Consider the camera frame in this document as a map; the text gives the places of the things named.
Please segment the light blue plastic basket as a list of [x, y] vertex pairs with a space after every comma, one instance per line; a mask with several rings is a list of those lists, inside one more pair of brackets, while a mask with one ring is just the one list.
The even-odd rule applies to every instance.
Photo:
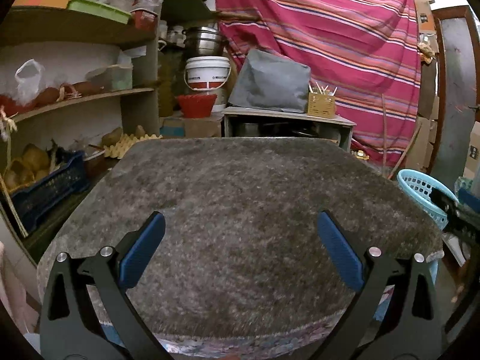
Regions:
[[440, 181], [413, 169], [400, 170], [396, 180], [400, 189], [433, 219], [442, 232], [442, 239], [448, 242], [454, 239], [455, 236], [452, 233], [445, 232], [448, 225], [447, 214], [431, 202], [430, 195], [433, 189], [438, 189], [458, 203], [456, 195]]

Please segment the dark blue plastic crate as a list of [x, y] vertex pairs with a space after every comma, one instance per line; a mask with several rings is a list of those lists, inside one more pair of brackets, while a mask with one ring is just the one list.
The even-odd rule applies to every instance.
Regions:
[[66, 159], [56, 171], [27, 187], [14, 192], [10, 199], [26, 232], [38, 229], [53, 209], [72, 194], [80, 194], [90, 186], [84, 161], [85, 152], [60, 150]]

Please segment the grey fuzzy table mat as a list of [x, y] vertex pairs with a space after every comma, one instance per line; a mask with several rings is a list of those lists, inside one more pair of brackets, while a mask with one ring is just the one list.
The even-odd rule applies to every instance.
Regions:
[[329, 141], [160, 139], [134, 145], [37, 266], [90, 256], [154, 211], [166, 233], [128, 297], [171, 353], [271, 359], [323, 341], [354, 295], [317, 234], [320, 211], [397, 258], [443, 255], [440, 231], [392, 181]]

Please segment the yellow egg tray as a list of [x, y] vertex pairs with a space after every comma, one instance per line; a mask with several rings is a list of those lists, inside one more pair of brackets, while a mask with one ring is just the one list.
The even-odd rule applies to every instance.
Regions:
[[150, 140], [159, 140], [162, 139], [162, 136], [157, 135], [143, 135], [140, 137], [136, 137], [135, 135], [127, 135], [122, 134], [120, 140], [114, 145], [105, 145], [103, 149], [105, 150], [105, 157], [106, 158], [115, 158], [115, 159], [122, 159], [125, 154], [137, 143], [143, 141], [150, 141]]

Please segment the wooden utensil holder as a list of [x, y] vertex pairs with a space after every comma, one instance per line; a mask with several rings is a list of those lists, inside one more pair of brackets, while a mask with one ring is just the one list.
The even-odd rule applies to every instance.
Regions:
[[307, 114], [328, 119], [334, 118], [336, 115], [336, 91], [336, 88], [331, 90], [328, 85], [310, 81], [308, 83]]

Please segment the cardboard box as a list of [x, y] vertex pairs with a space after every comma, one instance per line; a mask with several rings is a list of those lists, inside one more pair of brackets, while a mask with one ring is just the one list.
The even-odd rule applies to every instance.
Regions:
[[222, 137], [223, 119], [222, 114], [212, 114], [201, 119], [174, 116], [160, 118], [160, 135], [168, 139]]

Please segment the striped pink curtain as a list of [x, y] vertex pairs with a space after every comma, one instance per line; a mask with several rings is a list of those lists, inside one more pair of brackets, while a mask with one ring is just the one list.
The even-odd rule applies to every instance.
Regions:
[[220, 30], [241, 67], [250, 49], [283, 55], [336, 88], [356, 123], [352, 145], [393, 166], [416, 128], [421, 87], [414, 0], [216, 0]]

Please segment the red plastic basket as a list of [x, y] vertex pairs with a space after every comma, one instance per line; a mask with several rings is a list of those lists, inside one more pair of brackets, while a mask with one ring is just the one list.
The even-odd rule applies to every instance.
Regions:
[[176, 100], [185, 118], [202, 119], [211, 115], [216, 98], [216, 94], [189, 94], [177, 96]]

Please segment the grey cloth bag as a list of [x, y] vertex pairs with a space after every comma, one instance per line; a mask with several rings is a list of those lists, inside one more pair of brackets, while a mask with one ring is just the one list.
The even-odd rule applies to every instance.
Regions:
[[229, 104], [235, 107], [304, 113], [308, 105], [309, 66], [268, 52], [247, 54]]

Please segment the grey low cabinet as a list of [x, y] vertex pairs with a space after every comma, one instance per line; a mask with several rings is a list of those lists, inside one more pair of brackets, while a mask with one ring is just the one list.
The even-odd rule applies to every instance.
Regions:
[[225, 137], [306, 137], [332, 141], [349, 151], [356, 123], [339, 115], [333, 118], [305, 113], [268, 111], [229, 106], [224, 109]]

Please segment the wooden shelf unit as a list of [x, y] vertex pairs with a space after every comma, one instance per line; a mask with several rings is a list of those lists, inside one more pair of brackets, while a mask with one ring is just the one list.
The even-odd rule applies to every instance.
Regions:
[[102, 94], [18, 111], [16, 131], [1, 144], [1, 166], [21, 157], [24, 148], [43, 150], [53, 144], [75, 149], [95, 143], [120, 127], [131, 133], [137, 126], [153, 134], [159, 130], [155, 89], [158, 37], [83, 11], [36, 0], [1, 0], [1, 93], [16, 94], [16, 71], [26, 62], [41, 65], [41, 88], [83, 81], [97, 69], [115, 65], [124, 50], [140, 47], [133, 61], [133, 84]]

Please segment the white plastic bucket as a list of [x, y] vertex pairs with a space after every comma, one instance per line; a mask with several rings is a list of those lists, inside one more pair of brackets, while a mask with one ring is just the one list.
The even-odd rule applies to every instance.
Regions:
[[186, 61], [184, 81], [190, 90], [205, 92], [224, 86], [230, 73], [231, 66], [227, 57], [194, 57]]

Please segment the steel pot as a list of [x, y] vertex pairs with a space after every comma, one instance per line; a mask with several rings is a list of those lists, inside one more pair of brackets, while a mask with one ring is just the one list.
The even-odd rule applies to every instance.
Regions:
[[226, 39], [222, 33], [211, 27], [190, 27], [184, 29], [184, 54], [187, 59], [205, 56], [222, 56]]

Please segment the green plastic tray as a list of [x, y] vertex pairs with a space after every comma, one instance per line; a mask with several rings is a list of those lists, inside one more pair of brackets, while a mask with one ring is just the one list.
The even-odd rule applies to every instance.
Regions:
[[121, 24], [128, 24], [131, 19], [129, 12], [94, 0], [69, 0], [67, 9], [113, 20]]

